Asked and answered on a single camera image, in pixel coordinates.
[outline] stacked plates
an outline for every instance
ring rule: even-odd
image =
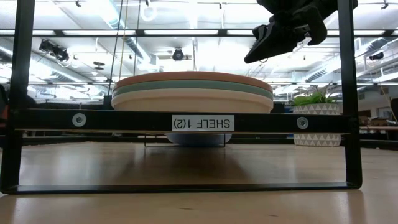
[[[164,72],[117,82],[116,110],[269,113],[272,88],[254,78],[215,72]]]

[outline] shelf label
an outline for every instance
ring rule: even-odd
[[[173,131],[235,131],[233,115],[173,115]]]

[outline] plant pot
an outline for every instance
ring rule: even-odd
[[[295,106],[293,114],[339,115],[340,108],[333,103],[310,104]],[[296,146],[338,147],[340,142],[340,134],[294,134]]]

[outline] ceiling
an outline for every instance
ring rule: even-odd
[[[109,1],[114,7],[108,7]],[[256,1],[243,0],[176,0],[150,1],[149,7],[145,1],[127,0],[80,0],[77,7],[75,0],[36,0],[34,29],[40,30],[88,30],[112,29],[109,21],[122,6],[121,15],[127,29],[252,29],[260,24],[267,24],[270,16]],[[359,0],[360,5],[354,11],[354,26],[356,30],[386,30],[397,29],[398,0],[388,0],[389,7],[381,9],[384,1]],[[15,26],[16,0],[0,0],[0,31],[13,29]],[[337,12],[325,20],[329,30],[338,29]],[[57,61],[39,50],[42,39],[48,39],[54,44],[68,49],[71,60],[66,63]],[[379,37],[357,38],[357,52],[364,51],[369,43]],[[383,60],[365,60],[364,55],[357,58],[357,70],[362,72],[359,82],[371,82],[381,76],[374,68],[390,68],[395,65],[397,42],[389,39],[389,44],[383,45],[385,54]],[[12,50],[12,37],[0,36],[0,52]],[[212,72],[235,73],[264,80],[274,85],[275,94],[283,98],[285,95],[300,94],[309,86],[289,85],[292,82],[305,82],[308,77],[317,74],[319,70],[327,72],[312,80],[312,83],[340,82],[340,44],[335,37],[327,38],[322,44],[309,47],[308,40],[299,43],[294,53],[270,58],[266,63],[257,62],[245,64],[244,56],[248,53],[255,39],[246,37],[139,37],[134,42],[141,52],[148,55],[152,61],[142,62],[134,53],[131,45],[122,38],[112,37],[34,37],[32,39],[31,82],[48,81],[58,78],[60,82],[104,82],[107,78],[118,81],[133,75],[142,75],[162,68],[163,71],[200,70]],[[188,60],[175,62],[171,55],[176,48],[181,48]],[[95,70],[93,62],[103,62],[104,70]],[[0,82],[9,78],[9,68],[0,70]],[[395,76],[383,82],[394,81]],[[30,95],[41,99],[58,100],[97,100],[106,94],[106,85],[32,85]]]

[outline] fluorescent light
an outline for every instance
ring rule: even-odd
[[[388,85],[388,86],[397,86],[398,83],[378,83],[380,86]]]
[[[11,75],[12,75],[11,68],[4,67],[0,69],[0,77],[11,78]]]
[[[52,30],[33,30],[33,35],[55,35]]]
[[[384,30],[354,30],[354,35],[381,35]]]
[[[253,35],[251,30],[228,30],[226,33],[228,35]]]
[[[357,83],[357,86],[369,86],[369,85],[374,85],[373,83]]]
[[[328,30],[328,35],[340,35],[340,31],[338,31],[338,30]]]
[[[274,83],[274,82],[267,82],[267,84],[270,84],[270,85],[291,85],[292,83],[284,83],[284,82],[282,82],[282,83]]]
[[[29,82],[30,85],[47,85],[48,82]]]
[[[325,87],[329,85],[329,83],[297,83],[297,85],[303,85],[303,86],[319,86],[319,87]]]
[[[145,30],[146,35],[217,35],[218,30]]]
[[[59,83],[53,83],[54,85],[87,85],[88,83],[70,83],[70,82],[59,82]]]
[[[124,35],[124,30],[64,30],[65,35]],[[126,30],[126,35],[135,35],[136,31]]]
[[[1,35],[14,35],[15,31],[14,30],[0,30]]]
[[[15,35],[15,30],[0,30],[2,35]],[[53,30],[33,30],[33,35],[55,35]]]
[[[109,82],[103,82],[103,83],[93,83],[93,85],[109,85]]]

